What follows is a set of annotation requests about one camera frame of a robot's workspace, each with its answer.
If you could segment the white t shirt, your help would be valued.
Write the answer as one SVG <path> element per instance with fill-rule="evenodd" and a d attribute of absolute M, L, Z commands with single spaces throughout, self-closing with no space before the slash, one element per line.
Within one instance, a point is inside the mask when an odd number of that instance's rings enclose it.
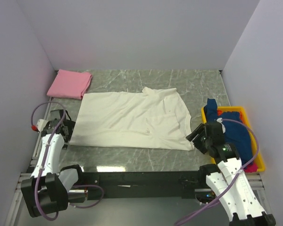
<path fill-rule="evenodd" d="M 175 88 L 85 94 L 71 145 L 191 151 L 191 115 Z"/>

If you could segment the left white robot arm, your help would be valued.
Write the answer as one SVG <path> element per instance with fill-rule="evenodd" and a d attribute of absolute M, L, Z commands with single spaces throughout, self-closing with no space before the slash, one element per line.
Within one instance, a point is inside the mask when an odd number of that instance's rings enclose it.
<path fill-rule="evenodd" d="M 50 112 L 49 120 L 38 120 L 32 125 L 39 132 L 42 148 L 31 177 L 22 181 L 21 192 L 31 217 L 66 210 L 69 203 L 84 202 L 85 193 L 70 193 L 71 188 L 80 189 L 85 183 L 79 165 L 59 169 L 62 149 L 70 141 L 75 122 L 63 109 Z"/>

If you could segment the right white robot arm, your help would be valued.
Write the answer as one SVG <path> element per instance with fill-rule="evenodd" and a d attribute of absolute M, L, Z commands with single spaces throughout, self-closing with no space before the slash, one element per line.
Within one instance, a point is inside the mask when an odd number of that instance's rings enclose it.
<path fill-rule="evenodd" d="M 276 225 L 274 216 L 257 200 L 235 145 L 225 141 L 221 123 L 202 123 L 186 139 L 215 160 L 214 164 L 200 166 L 198 171 L 198 184 L 210 187 L 216 196 L 202 210 L 221 203 L 231 226 Z"/>

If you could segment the orange t shirt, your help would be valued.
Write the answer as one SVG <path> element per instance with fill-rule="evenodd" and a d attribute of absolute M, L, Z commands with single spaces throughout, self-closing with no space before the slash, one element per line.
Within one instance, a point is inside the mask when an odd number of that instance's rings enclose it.
<path fill-rule="evenodd" d="M 244 117 L 243 117 L 242 111 L 223 111 L 223 110 L 217 109 L 217 115 L 221 117 L 223 115 L 229 115 L 230 119 L 244 123 Z"/>

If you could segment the blue t shirt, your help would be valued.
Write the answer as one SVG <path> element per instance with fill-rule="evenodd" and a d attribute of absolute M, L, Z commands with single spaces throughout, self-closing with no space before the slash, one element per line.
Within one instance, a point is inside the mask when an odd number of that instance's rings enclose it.
<path fill-rule="evenodd" d="M 223 118 L 242 123 L 241 112 L 219 111 L 215 99 L 207 99 L 207 105 L 204 107 L 204 113 L 207 122 Z M 244 165 L 253 157 L 251 139 L 248 130 L 244 126 L 231 121 L 224 121 L 223 125 L 225 126 L 225 141 L 227 143 L 233 143 L 236 146 L 242 164 Z"/>

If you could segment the folded pink t shirt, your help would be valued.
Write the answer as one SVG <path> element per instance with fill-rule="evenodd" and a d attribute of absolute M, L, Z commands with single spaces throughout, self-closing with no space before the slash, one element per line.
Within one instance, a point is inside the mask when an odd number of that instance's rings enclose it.
<path fill-rule="evenodd" d="M 92 75 L 89 72 L 80 73 L 60 69 L 47 96 L 81 100 L 91 81 Z"/>

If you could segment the yellow plastic bin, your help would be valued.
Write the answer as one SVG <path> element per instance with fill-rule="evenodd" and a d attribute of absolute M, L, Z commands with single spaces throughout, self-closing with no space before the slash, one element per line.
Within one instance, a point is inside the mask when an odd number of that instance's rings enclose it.
<path fill-rule="evenodd" d="M 219 106 L 217 109 L 223 110 L 223 111 L 242 111 L 243 117 L 244 117 L 244 125 L 251 128 L 249 119 L 247 117 L 247 114 L 242 106 Z M 249 131 L 250 140 L 251 140 L 251 148 L 252 148 L 252 154 L 256 155 L 256 158 L 253 160 L 253 163 L 256 163 L 258 166 L 258 170 L 256 173 L 264 172 L 266 169 L 264 160 L 262 158 L 262 155 L 260 151 L 257 151 L 258 148 L 258 142 L 256 141 L 256 138 L 252 135 L 252 133 Z"/>

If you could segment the magenta t shirt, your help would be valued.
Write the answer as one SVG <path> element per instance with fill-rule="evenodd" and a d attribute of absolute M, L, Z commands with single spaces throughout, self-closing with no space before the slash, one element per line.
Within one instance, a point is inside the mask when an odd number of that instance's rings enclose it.
<path fill-rule="evenodd" d="M 246 166 L 246 167 L 244 168 L 244 171 L 245 171 L 246 173 L 256 173 L 257 170 L 258 170 L 258 166 L 257 166 L 256 163 L 249 164 L 248 166 Z"/>

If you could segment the black base bar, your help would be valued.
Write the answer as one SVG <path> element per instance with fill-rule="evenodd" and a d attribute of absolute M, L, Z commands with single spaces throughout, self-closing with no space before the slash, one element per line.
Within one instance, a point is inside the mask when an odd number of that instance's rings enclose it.
<path fill-rule="evenodd" d="M 84 172 L 73 188 L 87 191 L 87 200 L 104 198 L 180 197 L 195 199 L 197 194 L 212 198 L 211 189 L 197 171 Z"/>

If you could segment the aluminium frame rail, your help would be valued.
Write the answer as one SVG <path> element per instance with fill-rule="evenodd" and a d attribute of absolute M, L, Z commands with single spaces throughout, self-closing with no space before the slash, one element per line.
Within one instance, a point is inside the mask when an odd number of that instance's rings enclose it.
<path fill-rule="evenodd" d="M 258 191 L 265 189 L 259 173 L 246 173 L 246 178 L 253 190 Z"/>

